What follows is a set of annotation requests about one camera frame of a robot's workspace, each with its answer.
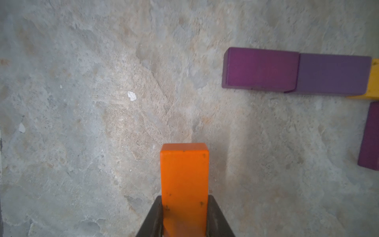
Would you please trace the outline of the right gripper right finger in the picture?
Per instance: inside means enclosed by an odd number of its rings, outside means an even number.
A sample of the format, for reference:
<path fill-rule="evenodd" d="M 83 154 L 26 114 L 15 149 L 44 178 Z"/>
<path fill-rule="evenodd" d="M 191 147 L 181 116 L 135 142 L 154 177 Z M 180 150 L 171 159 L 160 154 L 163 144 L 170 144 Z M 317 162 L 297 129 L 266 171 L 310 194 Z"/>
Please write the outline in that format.
<path fill-rule="evenodd" d="M 206 236 L 235 237 L 235 234 L 212 195 L 208 196 Z"/>

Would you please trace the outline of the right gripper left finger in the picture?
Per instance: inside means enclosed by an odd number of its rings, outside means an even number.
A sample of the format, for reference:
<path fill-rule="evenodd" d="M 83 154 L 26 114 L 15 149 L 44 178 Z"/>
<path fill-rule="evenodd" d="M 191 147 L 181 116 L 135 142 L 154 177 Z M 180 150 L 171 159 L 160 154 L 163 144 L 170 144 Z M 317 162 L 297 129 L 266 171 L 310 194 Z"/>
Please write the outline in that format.
<path fill-rule="evenodd" d="M 157 196 L 136 237 L 163 237 L 162 197 Z"/>

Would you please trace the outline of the orange long block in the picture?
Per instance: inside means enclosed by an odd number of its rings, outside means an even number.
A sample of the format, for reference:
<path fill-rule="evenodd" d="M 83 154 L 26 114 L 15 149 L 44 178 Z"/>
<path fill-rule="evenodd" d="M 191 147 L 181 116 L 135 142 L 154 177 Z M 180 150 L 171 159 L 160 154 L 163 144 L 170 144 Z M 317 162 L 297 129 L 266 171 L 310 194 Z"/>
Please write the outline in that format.
<path fill-rule="evenodd" d="M 164 144 L 160 151 L 164 235 L 206 235 L 209 150 L 204 143 Z"/>

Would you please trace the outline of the purple block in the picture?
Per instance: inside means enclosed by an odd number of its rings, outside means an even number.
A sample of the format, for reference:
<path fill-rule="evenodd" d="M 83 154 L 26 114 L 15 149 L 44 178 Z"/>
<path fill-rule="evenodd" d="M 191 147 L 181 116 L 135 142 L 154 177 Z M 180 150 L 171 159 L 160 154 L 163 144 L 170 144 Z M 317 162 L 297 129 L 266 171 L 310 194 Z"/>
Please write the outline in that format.
<path fill-rule="evenodd" d="M 288 93 L 359 96 L 365 94 L 372 57 L 302 53 L 294 90 Z"/>
<path fill-rule="evenodd" d="M 358 165 L 379 170 L 379 102 L 372 102 L 364 129 Z"/>
<path fill-rule="evenodd" d="M 224 54 L 222 87 L 287 92 L 296 88 L 300 54 L 230 47 Z"/>

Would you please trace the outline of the amber long block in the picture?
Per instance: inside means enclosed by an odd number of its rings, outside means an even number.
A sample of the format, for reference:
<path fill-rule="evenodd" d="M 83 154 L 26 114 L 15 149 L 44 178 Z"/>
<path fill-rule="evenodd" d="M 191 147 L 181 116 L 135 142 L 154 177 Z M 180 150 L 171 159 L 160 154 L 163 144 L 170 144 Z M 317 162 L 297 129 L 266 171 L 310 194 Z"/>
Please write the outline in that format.
<path fill-rule="evenodd" d="M 363 95 L 349 96 L 350 99 L 379 100 L 379 59 L 372 60 L 367 90 Z"/>

